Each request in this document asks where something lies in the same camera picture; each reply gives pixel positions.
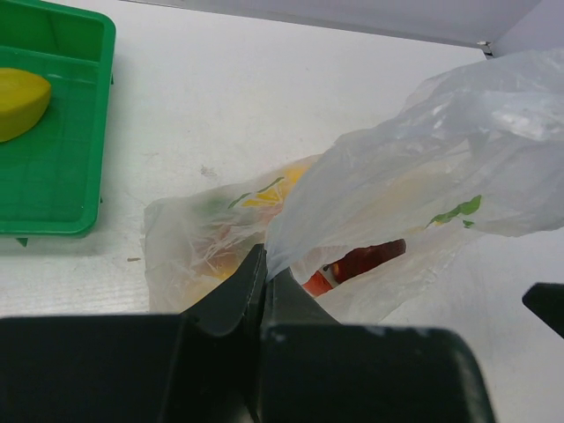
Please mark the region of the watermelon slice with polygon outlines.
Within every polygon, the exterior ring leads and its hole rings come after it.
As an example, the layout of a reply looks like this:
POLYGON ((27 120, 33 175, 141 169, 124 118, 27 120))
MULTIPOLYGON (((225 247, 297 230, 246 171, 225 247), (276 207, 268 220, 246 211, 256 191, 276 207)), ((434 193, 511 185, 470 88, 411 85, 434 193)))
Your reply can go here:
POLYGON ((406 243, 404 239, 354 249, 336 262, 322 266, 303 287, 310 295, 318 297, 349 279, 401 256, 405 251, 406 243))

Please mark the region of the clear plastic bag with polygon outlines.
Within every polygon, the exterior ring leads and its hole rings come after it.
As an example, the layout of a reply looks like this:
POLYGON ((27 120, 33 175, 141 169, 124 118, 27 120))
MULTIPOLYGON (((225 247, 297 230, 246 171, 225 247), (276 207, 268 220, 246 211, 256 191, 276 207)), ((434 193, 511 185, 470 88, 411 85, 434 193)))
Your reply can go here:
POLYGON ((341 321, 379 322, 483 234, 563 225, 563 52, 526 51, 424 81, 394 118, 247 182, 145 208, 153 312, 181 312, 256 244, 270 276, 303 285, 354 249, 406 251, 318 297, 341 321))

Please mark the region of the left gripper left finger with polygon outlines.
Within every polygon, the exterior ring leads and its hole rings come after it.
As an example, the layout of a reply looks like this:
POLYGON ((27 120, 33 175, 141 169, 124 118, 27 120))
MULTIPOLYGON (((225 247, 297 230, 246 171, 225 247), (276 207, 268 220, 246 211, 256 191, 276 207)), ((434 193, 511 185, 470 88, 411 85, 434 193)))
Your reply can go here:
POLYGON ((265 249, 179 314, 1 322, 4 422, 223 422, 253 392, 265 249))

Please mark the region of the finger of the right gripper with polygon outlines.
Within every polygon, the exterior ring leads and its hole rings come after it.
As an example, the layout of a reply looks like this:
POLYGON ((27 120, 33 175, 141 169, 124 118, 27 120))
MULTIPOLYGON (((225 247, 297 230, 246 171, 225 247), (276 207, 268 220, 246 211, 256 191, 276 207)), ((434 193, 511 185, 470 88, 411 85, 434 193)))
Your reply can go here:
POLYGON ((564 329, 564 285, 538 282, 523 296, 524 306, 551 329, 564 329))

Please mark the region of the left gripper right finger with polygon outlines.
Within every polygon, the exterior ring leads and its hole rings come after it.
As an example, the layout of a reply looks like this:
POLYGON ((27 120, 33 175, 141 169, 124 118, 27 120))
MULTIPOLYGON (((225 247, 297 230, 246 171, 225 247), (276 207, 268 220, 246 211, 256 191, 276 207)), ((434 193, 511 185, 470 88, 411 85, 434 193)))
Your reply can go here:
POLYGON ((437 328, 343 324, 283 271, 266 285, 262 422, 494 422, 468 345, 437 328))

